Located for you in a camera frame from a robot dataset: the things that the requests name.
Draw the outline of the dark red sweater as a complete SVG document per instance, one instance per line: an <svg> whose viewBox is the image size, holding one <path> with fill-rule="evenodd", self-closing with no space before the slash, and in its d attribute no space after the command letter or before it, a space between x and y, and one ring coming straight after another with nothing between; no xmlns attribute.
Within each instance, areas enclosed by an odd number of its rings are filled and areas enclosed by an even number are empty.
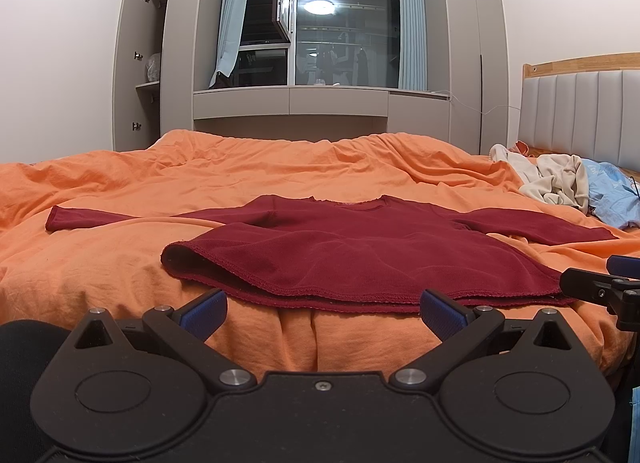
<svg viewBox="0 0 640 463"><path fill-rule="evenodd" d="M212 229L160 255L171 277L252 304L331 313L415 313L426 290L468 306L565 306L559 272L508 238L556 246L612 237L544 213L461 213L391 196L352 204L262 196L198 218Z"/></svg>

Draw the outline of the light blue garment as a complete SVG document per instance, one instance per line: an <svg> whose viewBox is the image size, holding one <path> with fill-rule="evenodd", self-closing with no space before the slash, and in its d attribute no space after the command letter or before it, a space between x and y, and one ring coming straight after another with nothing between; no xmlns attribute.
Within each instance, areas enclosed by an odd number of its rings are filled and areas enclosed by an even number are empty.
<svg viewBox="0 0 640 463"><path fill-rule="evenodd" d="M602 223L618 228L638 228L639 183L608 162L584 159L588 177L589 211Z"/></svg>

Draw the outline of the beige garment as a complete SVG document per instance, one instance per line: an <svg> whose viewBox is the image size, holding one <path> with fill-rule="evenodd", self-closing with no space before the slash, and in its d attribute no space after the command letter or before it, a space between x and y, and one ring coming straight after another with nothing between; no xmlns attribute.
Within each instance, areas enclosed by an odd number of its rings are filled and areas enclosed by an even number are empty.
<svg viewBox="0 0 640 463"><path fill-rule="evenodd" d="M524 196L588 213L588 174L581 157L544 153L529 159L497 144L489 150L489 159L509 164L514 169L521 179L520 192Z"/></svg>

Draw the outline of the grey padded headboard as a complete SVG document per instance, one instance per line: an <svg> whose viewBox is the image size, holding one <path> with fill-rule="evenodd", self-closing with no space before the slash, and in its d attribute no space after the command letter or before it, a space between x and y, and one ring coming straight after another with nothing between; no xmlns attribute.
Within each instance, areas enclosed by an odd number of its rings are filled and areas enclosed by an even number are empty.
<svg viewBox="0 0 640 463"><path fill-rule="evenodd" d="M518 140L639 171L639 54L524 64Z"/></svg>

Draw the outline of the grey built-in wardrobe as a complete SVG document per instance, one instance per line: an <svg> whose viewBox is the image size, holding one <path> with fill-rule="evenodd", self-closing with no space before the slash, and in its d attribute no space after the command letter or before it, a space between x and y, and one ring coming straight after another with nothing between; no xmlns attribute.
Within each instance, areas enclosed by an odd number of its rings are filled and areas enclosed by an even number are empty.
<svg viewBox="0 0 640 463"><path fill-rule="evenodd" d="M425 0L427 89L337 85L209 88L222 0L168 0L160 136L340 140L405 132L485 153L509 131L502 0Z"/></svg>

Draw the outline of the plastic bag on shelf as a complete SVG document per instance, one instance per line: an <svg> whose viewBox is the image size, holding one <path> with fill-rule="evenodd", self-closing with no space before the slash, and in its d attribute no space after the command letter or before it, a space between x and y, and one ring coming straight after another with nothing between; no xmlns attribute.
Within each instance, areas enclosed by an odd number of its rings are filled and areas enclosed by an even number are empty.
<svg viewBox="0 0 640 463"><path fill-rule="evenodd" d="M160 69L162 68L162 54L155 53L149 56L145 64L146 82L154 83L160 80Z"/></svg>

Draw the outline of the right light blue curtain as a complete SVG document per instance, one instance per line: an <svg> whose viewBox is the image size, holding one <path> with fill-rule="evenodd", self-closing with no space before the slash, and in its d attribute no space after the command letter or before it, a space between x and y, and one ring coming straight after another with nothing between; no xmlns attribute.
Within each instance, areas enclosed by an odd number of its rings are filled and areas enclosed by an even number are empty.
<svg viewBox="0 0 640 463"><path fill-rule="evenodd" d="M427 89L427 49L425 0L399 0L400 90Z"/></svg>

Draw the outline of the light blue curtain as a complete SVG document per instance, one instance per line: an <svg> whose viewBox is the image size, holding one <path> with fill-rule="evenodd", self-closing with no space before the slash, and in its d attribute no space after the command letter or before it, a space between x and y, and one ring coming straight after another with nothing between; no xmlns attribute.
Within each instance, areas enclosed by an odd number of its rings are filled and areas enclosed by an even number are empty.
<svg viewBox="0 0 640 463"><path fill-rule="evenodd" d="M222 0L217 38L215 70L209 88L216 85L221 76L228 78L238 59L247 0Z"/></svg>
<svg viewBox="0 0 640 463"><path fill-rule="evenodd" d="M399 0L400 90L427 89L427 49L425 0Z"/></svg>

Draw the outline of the open wardrobe door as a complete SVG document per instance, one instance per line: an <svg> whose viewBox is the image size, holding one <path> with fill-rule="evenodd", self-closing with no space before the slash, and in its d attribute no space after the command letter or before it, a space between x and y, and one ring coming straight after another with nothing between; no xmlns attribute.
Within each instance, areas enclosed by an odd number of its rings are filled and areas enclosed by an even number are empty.
<svg viewBox="0 0 640 463"><path fill-rule="evenodd" d="M168 0L122 0L116 33L112 120L117 151L160 138L160 81L146 82L149 56L161 53Z"/></svg>

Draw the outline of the window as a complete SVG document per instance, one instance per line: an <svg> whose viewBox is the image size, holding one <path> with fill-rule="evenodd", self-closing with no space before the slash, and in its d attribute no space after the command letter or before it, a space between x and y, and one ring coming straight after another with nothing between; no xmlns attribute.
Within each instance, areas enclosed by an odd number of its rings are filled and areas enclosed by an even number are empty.
<svg viewBox="0 0 640 463"><path fill-rule="evenodd" d="M214 88L395 88L400 0L246 0L239 50Z"/></svg>

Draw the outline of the left light blue curtain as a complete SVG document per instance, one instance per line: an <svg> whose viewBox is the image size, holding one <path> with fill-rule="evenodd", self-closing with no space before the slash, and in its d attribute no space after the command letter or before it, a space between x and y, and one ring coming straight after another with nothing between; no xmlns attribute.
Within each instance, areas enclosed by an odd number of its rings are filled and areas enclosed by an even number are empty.
<svg viewBox="0 0 640 463"><path fill-rule="evenodd" d="M238 59L247 0L222 0L217 38L215 70L209 88L216 85L221 76L228 78Z"/></svg>

